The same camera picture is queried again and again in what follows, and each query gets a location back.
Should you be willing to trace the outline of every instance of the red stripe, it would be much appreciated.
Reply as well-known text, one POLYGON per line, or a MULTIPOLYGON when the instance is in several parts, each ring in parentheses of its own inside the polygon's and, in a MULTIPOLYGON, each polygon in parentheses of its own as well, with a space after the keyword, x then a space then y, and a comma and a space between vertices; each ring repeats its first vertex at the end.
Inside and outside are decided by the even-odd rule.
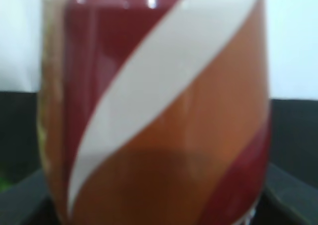
POLYGON ((65 15, 67 180, 101 95, 133 50, 178 0, 71 0, 65 15))
POLYGON ((250 209, 263 187, 270 134, 268 120, 213 192, 198 225, 231 225, 250 209))

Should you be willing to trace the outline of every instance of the diagonal stripe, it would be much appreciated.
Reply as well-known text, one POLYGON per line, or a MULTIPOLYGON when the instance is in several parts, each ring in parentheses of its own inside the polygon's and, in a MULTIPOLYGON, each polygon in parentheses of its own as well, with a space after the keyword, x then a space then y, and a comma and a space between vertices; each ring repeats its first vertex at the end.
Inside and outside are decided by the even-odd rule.
POLYGON ((94 109, 134 49, 177 0, 71 0, 65 20, 65 145, 69 179, 94 109), (121 4, 129 5, 129 10, 121 4))
POLYGON ((82 139, 69 212, 89 175, 149 124, 215 58, 255 0, 182 0, 153 30, 111 85, 82 139))

